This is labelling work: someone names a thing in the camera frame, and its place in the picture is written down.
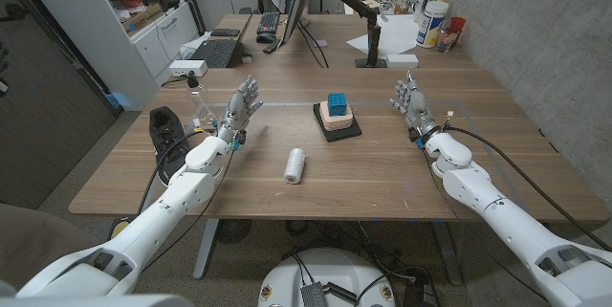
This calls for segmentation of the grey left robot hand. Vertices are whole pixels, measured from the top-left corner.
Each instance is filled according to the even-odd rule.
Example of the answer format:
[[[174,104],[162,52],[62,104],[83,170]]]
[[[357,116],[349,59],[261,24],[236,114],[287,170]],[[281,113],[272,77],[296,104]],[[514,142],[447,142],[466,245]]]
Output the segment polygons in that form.
[[[246,141],[246,127],[251,116],[263,105],[259,97],[258,82],[251,76],[239,85],[231,95],[225,113],[217,129],[217,137],[228,144]]]

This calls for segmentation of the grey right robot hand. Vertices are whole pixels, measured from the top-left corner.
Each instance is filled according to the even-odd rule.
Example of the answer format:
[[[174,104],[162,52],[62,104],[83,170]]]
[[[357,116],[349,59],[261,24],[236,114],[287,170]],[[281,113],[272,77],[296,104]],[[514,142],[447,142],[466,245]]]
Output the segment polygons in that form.
[[[433,118],[431,109],[410,70],[406,72],[405,80],[398,81],[395,92],[398,99],[389,101],[404,116],[410,141],[426,144],[440,131],[441,126]]]

